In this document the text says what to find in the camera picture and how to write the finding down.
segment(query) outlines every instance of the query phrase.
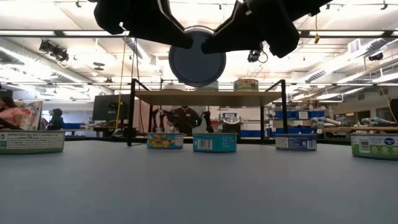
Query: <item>wooden shelf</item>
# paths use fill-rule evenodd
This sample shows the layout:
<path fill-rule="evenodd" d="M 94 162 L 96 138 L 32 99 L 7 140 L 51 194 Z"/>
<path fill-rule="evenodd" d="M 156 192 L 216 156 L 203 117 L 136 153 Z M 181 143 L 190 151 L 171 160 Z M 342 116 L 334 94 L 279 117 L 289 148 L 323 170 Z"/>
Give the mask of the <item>wooden shelf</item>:
<path fill-rule="evenodd" d="M 252 91 L 136 91 L 150 105 L 167 106 L 264 106 L 280 98 L 280 92 Z"/>

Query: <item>poster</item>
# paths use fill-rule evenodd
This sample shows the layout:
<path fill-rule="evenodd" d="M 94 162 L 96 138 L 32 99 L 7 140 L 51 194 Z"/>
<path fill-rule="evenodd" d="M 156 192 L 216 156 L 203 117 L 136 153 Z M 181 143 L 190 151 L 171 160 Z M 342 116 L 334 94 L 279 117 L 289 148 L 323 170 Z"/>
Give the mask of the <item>poster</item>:
<path fill-rule="evenodd" d="M 26 131 L 37 130 L 41 120 L 43 101 L 16 102 L 16 105 L 22 112 L 20 127 Z"/>

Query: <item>person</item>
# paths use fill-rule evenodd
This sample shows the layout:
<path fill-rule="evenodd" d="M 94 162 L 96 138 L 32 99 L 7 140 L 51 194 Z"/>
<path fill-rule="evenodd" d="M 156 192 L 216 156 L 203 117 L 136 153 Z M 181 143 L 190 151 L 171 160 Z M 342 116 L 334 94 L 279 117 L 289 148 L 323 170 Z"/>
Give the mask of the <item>person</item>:
<path fill-rule="evenodd" d="M 19 127 L 22 121 L 22 112 L 9 96 L 0 97 L 0 118 Z"/>
<path fill-rule="evenodd" d="M 178 115 L 179 131 L 187 136 L 192 136 L 192 122 L 200 119 L 199 114 L 189 106 L 181 106 L 174 110 Z"/>
<path fill-rule="evenodd" d="M 55 108 L 50 114 L 52 115 L 52 118 L 47 126 L 47 130 L 61 130 L 63 126 L 62 110 Z"/>

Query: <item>green can label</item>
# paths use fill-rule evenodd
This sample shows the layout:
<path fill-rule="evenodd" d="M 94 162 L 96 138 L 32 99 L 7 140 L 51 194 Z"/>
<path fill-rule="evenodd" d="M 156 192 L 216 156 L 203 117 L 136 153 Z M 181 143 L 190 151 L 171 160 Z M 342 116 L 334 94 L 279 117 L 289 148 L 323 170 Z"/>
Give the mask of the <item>green can label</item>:
<path fill-rule="evenodd" d="M 258 91 L 257 80 L 238 80 L 234 82 L 234 91 Z"/>
<path fill-rule="evenodd" d="M 354 156 L 398 159 L 398 136 L 352 136 L 351 147 Z"/>

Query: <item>blue can label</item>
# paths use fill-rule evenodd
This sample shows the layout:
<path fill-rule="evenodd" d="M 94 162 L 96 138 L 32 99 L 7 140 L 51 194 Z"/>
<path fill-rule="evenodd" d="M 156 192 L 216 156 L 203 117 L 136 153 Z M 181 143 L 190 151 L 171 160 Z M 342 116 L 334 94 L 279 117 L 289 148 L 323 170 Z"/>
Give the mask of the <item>blue can label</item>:
<path fill-rule="evenodd" d="M 281 136 L 275 138 L 277 149 L 317 150 L 317 140 L 312 136 Z"/>
<path fill-rule="evenodd" d="M 236 135 L 193 135 L 194 151 L 236 152 Z"/>

